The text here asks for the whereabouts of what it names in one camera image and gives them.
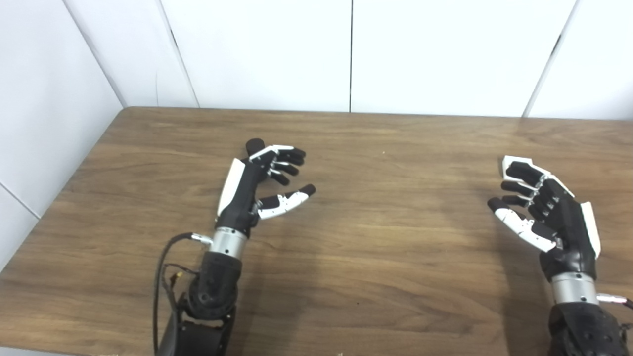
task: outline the white wall panel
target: white wall panel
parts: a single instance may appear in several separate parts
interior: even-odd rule
[[[573,0],[354,0],[352,111],[521,116]]]
[[[65,0],[128,106],[197,107],[160,0]]]
[[[0,185],[0,271],[4,269],[36,223],[35,215]]]
[[[633,1],[579,1],[529,116],[633,119]]]
[[[348,111],[350,0],[163,0],[205,108]]]
[[[0,1],[0,48],[0,182],[41,215],[122,106],[61,0]]]

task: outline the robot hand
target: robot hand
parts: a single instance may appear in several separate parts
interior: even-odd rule
[[[269,219],[288,212],[306,201],[316,188],[309,184],[296,191],[256,200],[257,184],[272,178],[287,186],[290,180],[283,174],[299,174],[293,165],[302,165],[306,153],[293,146],[272,145],[266,147],[261,139],[246,143],[248,157],[234,159],[224,184],[216,229],[235,229],[248,235],[250,228],[260,219]]]
[[[549,313],[549,356],[628,356],[626,335],[599,302],[631,304],[596,293],[600,239],[591,203],[578,203],[555,175],[529,158],[505,156],[501,189],[518,193],[492,198],[488,206],[520,238],[541,250],[541,269],[556,304]],[[520,205],[534,217],[510,208]]]
[[[514,233],[542,251],[541,268],[548,281],[565,272],[595,279],[600,238],[591,203],[576,202],[555,175],[529,158],[505,156],[503,168],[506,180],[501,189],[518,195],[490,199],[488,206]],[[527,208],[534,220],[508,204]]]

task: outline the wooden table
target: wooden table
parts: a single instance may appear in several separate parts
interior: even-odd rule
[[[130,108],[0,275],[0,345],[150,355],[156,259],[209,233],[252,137],[307,151],[317,193],[253,231],[231,355],[545,355],[537,251],[486,207],[505,154],[593,202],[599,290],[633,296],[633,122]]]

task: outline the prosthetic hand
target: prosthetic hand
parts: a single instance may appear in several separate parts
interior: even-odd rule
[[[518,193],[492,198],[488,206],[520,238],[541,251],[541,269],[556,305],[549,315],[549,356],[628,356],[625,331],[599,302],[630,300],[596,293],[600,239],[591,203],[578,203],[551,172],[528,158],[505,156],[501,189]],[[510,208],[519,205],[533,216]]]
[[[309,184],[286,194],[256,199],[257,185],[267,178],[272,178],[284,186],[288,185],[290,181],[283,172],[290,175],[299,174],[294,165],[302,165],[306,153],[292,146],[266,147],[261,139],[248,141],[246,151],[248,157],[242,160],[234,159],[229,170],[220,197],[213,237],[189,233],[172,239],[173,242],[178,239],[194,239],[208,245],[209,248],[204,254],[200,270],[188,270],[194,274],[194,279],[188,292],[184,293],[178,302],[173,300],[172,289],[176,277],[172,278],[171,286],[167,285],[163,278],[163,287],[167,290],[168,296],[172,296],[170,302],[175,312],[168,325],[168,330],[173,332],[165,333],[160,349],[157,337],[154,337],[154,349],[158,355],[224,355],[235,319],[237,281],[242,271],[242,253],[251,228],[259,220],[276,217],[298,207],[316,191],[315,187]],[[162,262],[169,246],[159,261],[161,275],[165,273],[165,267],[174,266]],[[222,323],[217,327],[209,327],[198,322],[183,321],[183,312],[195,321]]]

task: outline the wall seam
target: wall seam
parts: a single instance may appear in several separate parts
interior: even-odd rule
[[[6,185],[4,185],[4,183],[0,182],[0,188],[4,189],[7,193],[9,193],[9,195],[13,197],[13,199],[15,199],[21,206],[24,207],[24,209],[26,209],[29,213],[31,213],[37,220],[42,218],[38,213],[35,212],[35,210],[29,208],[28,205],[24,203],[24,201],[19,199],[17,195],[13,194],[13,192]]]
[[[163,18],[163,22],[165,23],[165,27],[167,29],[167,34],[169,37],[169,41],[172,44],[172,48],[176,53],[176,58],[178,59],[178,63],[180,65],[180,69],[182,70],[185,78],[187,79],[187,84],[189,85],[189,90],[194,97],[194,101],[196,102],[197,107],[200,107],[200,102],[198,101],[196,91],[194,90],[193,83],[191,82],[191,77],[189,76],[189,71],[187,70],[187,66],[185,66],[185,61],[182,59],[182,53],[180,53],[180,48],[178,47],[178,43],[176,42],[176,38],[173,34],[172,25],[169,22],[169,18],[167,17],[167,12],[165,12],[165,6],[163,5],[162,0],[156,0],[156,4],[158,5],[158,11]]]
[[[541,88],[545,84],[545,80],[547,79],[549,71],[551,70],[551,67],[554,65],[554,61],[556,60],[556,57],[558,56],[558,53],[560,52],[560,49],[563,46],[563,43],[565,42],[565,37],[567,36],[567,30],[570,26],[570,23],[572,22],[572,18],[574,14],[576,14],[578,10],[579,5],[580,5],[580,0],[576,0],[576,2],[574,2],[572,6],[571,11],[569,11],[569,16],[567,16],[567,20],[565,21],[565,24],[563,25],[563,29],[561,30],[560,35],[558,36],[558,39],[556,40],[556,44],[554,45],[554,48],[551,54],[549,55],[548,61],[545,63],[545,67],[543,67],[541,76],[539,77],[539,80],[536,82],[536,86],[534,86],[532,95],[530,95],[530,99],[528,99],[521,117],[529,117],[530,112],[532,111],[532,107],[534,107],[534,103],[536,102],[536,99],[538,98],[539,93],[541,92]]]
[[[354,44],[354,0],[351,0],[351,20],[349,24],[349,112],[352,112],[352,52]]]
[[[92,56],[94,57],[94,60],[97,62],[97,65],[101,69],[103,75],[106,77],[106,80],[108,81],[108,84],[112,88],[112,91],[115,93],[116,98],[121,103],[121,106],[123,108],[126,108],[127,103],[125,102],[125,99],[123,98],[123,95],[121,94],[121,91],[116,86],[114,79],[112,79],[112,77],[108,75],[108,72],[105,70],[103,63],[101,62],[101,60],[99,60],[99,56],[97,55],[97,49],[95,48],[94,43],[80,26],[79,21],[77,20],[77,17],[75,16],[75,14],[73,14],[73,11],[70,9],[70,6],[68,5],[67,0],[61,0],[61,2],[66,7],[66,11],[68,11],[68,14],[70,14],[70,18],[73,19],[73,22],[75,23],[75,26],[79,30],[79,33],[84,38],[84,41],[86,45],[88,46],[88,49],[90,49],[90,52],[92,53]]]

